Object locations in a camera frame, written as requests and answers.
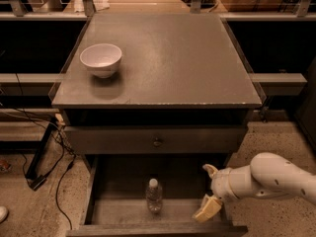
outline drawer handle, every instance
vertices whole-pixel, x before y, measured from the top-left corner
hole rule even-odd
[[[162,145],[162,140],[161,139],[159,139],[159,138],[155,138],[155,140],[154,140],[154,147],[160,147],[161,145]]]

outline floor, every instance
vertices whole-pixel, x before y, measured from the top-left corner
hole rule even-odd
[[[235,168],[250,163],[258,153],[269,151],[292,161],[302,169],[315,174],[315,156],[296,123],[272,120],[249,123],[249,131],[228,166]],[[46,173],[61,156],[60,145],[51,138],[38,173]],[[26,155],[27,169],[33,154]],[[61,237],[69,229],[69,222],[56,206],[57,184],[72,156],[65,154],[47,181],[34,192],[24,178],[25,158],[21,154],[1,155],[12,165],[8,173],[0,173],[0,203],[10,210],[8,218],[0,224],[2,237]],[[89,172],[80,157],[64,176],[58,193],[59,205],[77,229],[83,211]],[[227,204],[234,225],[247,225],[245,237],[314,236],[316,207],[306,200],[294,197],[285,200],[257,200],[244,198]]]

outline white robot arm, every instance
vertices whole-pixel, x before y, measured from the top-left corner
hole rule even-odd
[[[203,166],[212,178],[213,196],[205,195],[201,208],[194,214],[198,222],[214,216],[224,202],[241,198],[302,197],[316,205],[316,176],[273,153],[256,155],[250,165],[217,170]]]

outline clear plastic bottle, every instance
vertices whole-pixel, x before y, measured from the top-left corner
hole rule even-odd
[[[148,209],[158,214],[162,208],[162,187],[157,179],[151,179],[146,188],[146,200]]]

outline bowl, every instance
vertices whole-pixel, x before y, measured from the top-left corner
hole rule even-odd
[[[121,50],[110,43],[98,43],[84,49],[80,61],[87,71],[100,78],[108,78],[119,70]]]

